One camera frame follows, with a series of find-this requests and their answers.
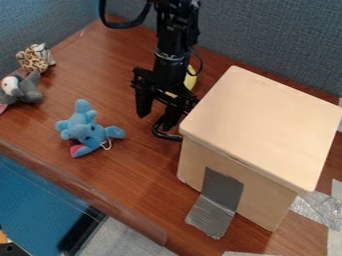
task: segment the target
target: blue plush toy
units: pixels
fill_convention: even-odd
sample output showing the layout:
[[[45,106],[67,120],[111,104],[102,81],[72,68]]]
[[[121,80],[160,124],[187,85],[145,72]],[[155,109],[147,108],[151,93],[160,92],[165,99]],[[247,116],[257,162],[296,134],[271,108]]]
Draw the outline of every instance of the blue plush toy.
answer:
[[[56,129],[61,133],[62,139],[76,139],[82,143],[71,147],[73,157],[83,156],[99,147],[109,150],[112,147],[110,138],[125,138],[125,132],[117,126],[104,128],[96,124],[96,115],[97,112],[91,109],[89,102],[80,99],[75,103],[75,113],[68,120],[56,123]]]

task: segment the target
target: black strap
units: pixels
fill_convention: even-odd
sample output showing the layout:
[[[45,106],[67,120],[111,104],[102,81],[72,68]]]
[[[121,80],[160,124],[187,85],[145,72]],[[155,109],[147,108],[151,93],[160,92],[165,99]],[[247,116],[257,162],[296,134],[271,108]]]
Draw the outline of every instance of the black strap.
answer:
[[[107,6],[107,0],[100,0],[100,4],[99,4],[99,12],[100,12],[100,18],[103,22],[103,24],[105,24],[107,27],[109,28],[133,28],[136,26],[141,25],[148,12],[151,9],[152,6],[152,0],[147,0],[144,9],[141,11],[141,13],[139,14],[139,16],[129,22],[123,22],[123,23],[119,23],[119,22],[113,22],[113,21],[107,21],[106,19],[106,6]]]

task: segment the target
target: pink tongue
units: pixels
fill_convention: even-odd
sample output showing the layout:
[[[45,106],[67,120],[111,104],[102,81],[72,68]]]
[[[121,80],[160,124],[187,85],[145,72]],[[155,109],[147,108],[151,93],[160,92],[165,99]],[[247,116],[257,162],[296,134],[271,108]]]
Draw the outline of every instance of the pink tongue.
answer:
[[[0,115],[5,112],[8,104],[0,104]]]
[[[70,153],[71,153],[71,155],[75,155],[75,153],[76,153],[80,148],[82,148],[82,147],[84,147],[84,145],[82,145],[82,144],[72,146],[72,147],[70,148]]]

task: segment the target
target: giraffe stuffed animal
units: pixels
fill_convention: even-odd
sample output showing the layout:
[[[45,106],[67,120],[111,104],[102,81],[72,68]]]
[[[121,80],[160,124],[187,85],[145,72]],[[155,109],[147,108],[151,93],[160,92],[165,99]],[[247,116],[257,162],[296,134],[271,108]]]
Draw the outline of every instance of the giraffe stuffed animal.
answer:
[[[16,54],[19,64],[29,73],[37,71],[44,73],[49,66],[56,65],[51,52],[46,49],[46,44],[33,44],[25,51]]]

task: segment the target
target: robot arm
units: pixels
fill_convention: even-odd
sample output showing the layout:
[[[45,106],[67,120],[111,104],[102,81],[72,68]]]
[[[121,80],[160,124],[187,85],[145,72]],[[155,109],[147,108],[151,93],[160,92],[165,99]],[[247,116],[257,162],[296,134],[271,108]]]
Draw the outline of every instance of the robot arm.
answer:
[[[166,105],[164,115],[152,127],[157,137],[181,141],[179,135],[159,132],[169,131],[177,125],[182,115],[191,111],[198,99],[185,85],[187,74],[196,76],[203,67],[202,59],[193,46],[200,34],[198,28],[199,0],[147,0],[145,7],[136,19],[125,23],[109,22],[106,19],[106,0],[100,0],[100,17],[110,28],[132,28],[142,24],[154,4],[157,12],[158,45],[155,50],[155,63],[152,71],[134,68],[132,87],[136,91],[137,113],[140,118],[151,112],[153,100]],[[201,67],[196,74],[188,71],[191,54],[200,59]]]

